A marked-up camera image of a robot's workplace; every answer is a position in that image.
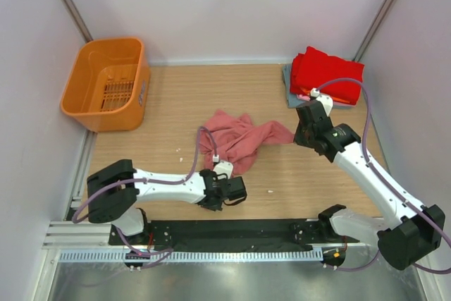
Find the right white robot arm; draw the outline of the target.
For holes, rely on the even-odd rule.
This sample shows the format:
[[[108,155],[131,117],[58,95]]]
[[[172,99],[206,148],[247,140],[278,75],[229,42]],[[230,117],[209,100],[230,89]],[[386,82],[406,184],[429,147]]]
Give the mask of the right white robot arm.
[[[299,123],[294,141],[313,149],[346,172],[376,205],[382,220],[336,207],[317,225],[323,240],[341,235],[375,245],[397,270],[404,270],[440,247],[450,236],[443,231],[445,214],[409,194],[369,154],[363,139],[347,124],[333,125],[331,104],[314,99],[296,108]]]

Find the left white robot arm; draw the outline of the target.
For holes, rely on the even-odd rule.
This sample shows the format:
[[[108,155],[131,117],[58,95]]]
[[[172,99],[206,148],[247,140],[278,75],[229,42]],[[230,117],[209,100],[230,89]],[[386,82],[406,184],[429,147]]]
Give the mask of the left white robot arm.
[[[87,218],[90,223],[113,224],[140,245],[148,239],[149,227],[136,202],[178,201],[220,211],[247,199],[243,179],[232,172],[227,161],[184,176],[144,171],[134,168],[130,159],[121,159],[88,177]]]

